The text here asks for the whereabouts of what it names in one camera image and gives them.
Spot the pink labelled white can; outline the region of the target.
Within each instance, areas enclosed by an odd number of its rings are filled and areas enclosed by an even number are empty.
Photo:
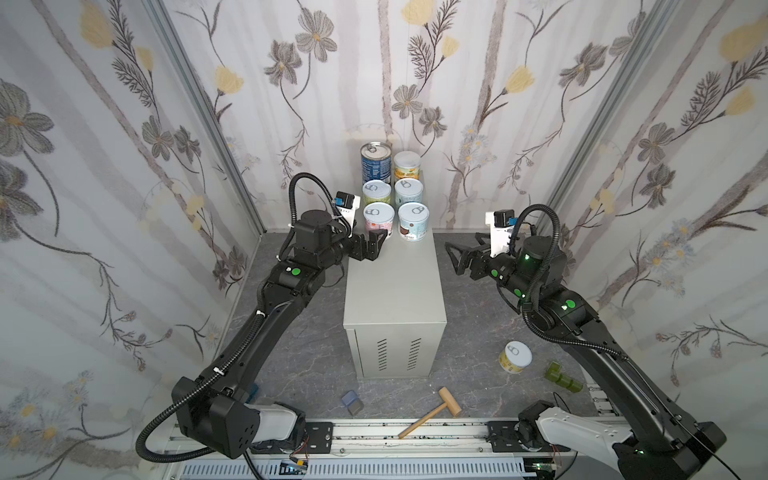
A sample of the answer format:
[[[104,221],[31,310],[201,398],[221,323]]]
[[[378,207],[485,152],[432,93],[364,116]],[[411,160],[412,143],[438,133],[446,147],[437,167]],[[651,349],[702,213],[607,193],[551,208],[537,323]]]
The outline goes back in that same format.
[[[385,230],[387,237],[392,235],[395,218],[394,208],[386,202],[373,202],[363,209],[363,218],[367,232]]]

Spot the green labelled white can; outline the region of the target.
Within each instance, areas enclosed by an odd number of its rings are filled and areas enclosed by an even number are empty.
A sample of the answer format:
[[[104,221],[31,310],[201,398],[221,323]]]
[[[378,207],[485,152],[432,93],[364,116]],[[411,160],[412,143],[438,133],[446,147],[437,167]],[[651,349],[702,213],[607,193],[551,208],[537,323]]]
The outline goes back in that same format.
[[[391,203],[392,187],[382,180],[370,180],[363,184],[363,203]]]

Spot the teal labelled white can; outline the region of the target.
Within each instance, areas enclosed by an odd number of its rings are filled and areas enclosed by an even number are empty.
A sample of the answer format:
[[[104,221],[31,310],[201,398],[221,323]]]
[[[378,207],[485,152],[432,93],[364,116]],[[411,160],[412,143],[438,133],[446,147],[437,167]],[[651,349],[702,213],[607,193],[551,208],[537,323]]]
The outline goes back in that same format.
[[[415,178],[402,178],[394,185],[395,207],[399,208],[406,203],[422,203],[424,186]]]

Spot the orange can with plastic lid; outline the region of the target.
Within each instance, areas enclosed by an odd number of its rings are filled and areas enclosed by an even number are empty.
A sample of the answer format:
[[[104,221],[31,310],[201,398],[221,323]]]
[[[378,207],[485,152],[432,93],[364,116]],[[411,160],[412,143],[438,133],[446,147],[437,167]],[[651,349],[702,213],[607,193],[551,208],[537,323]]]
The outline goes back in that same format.
[[[420,179],[422,157],[413,151],[404,150],[392,159],[395,180]]]

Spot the blue labelled tin can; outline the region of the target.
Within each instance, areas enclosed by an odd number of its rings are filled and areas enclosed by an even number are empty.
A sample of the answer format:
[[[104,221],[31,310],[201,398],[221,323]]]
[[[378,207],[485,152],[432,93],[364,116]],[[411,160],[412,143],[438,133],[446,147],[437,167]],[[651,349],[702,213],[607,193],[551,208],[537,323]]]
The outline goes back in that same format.
[[[360,149],[362,181],[391,182],[392,149],[386,142],[371,141]]]

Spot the yellow labelled white can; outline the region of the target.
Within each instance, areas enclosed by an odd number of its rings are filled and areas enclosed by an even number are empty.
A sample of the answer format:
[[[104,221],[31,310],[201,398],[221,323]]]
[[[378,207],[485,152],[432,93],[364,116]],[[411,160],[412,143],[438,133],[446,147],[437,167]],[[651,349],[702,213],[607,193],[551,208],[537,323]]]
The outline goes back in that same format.
[[[520,341],[508,342],[499,357],[500,366],[507,372],[519,374],[533,360],[530,348]]]

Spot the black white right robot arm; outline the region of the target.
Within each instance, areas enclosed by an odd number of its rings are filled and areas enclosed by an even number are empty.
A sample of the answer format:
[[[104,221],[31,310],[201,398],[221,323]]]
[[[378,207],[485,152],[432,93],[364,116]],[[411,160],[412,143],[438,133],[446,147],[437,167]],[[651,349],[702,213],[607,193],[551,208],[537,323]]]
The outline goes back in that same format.
[[[626,427],[606,427],[541,401],[522,413],[539,443],[599,460],[625,479],[690,479],[716,458],[725,433],[698,422],[666,395],[617,344],[597,311],[563,283],[567,256],[555,211],[534,204],[491,213],[490,233],[474,247],[446,244],[454,271],[489,278],[501,298],[540,339],[559,345],[613,401]]]

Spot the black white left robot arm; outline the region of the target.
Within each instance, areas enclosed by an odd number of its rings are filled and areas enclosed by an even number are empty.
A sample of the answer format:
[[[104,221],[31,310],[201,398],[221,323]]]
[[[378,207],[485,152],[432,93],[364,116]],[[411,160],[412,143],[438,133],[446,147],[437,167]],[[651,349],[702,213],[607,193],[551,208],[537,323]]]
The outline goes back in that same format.
[[[252,443],[283,438],[267,423],[270,411],[252,407],[247,399],[266,359],[287,327],[323,287],[327,270],[344,259],[374,261],[387,238],[384,230],[356,234],[342,211],[348,194],[329,197],[329,210],[299,213],[299,181],[315,183],[325,195],[330,191],[314,174],[295,174],[288,187],[290,230],[277,255],[277,263],[257,290],[257,306],[223,352],[196,378],[182,377],[172,390],[172,404],[138,434],[137,455],[153,463],[176,463],[214,452],[230,459],[246,458]],[[174,418],[183,435],[201,447],[186,453],[152,451],[150,435]]]

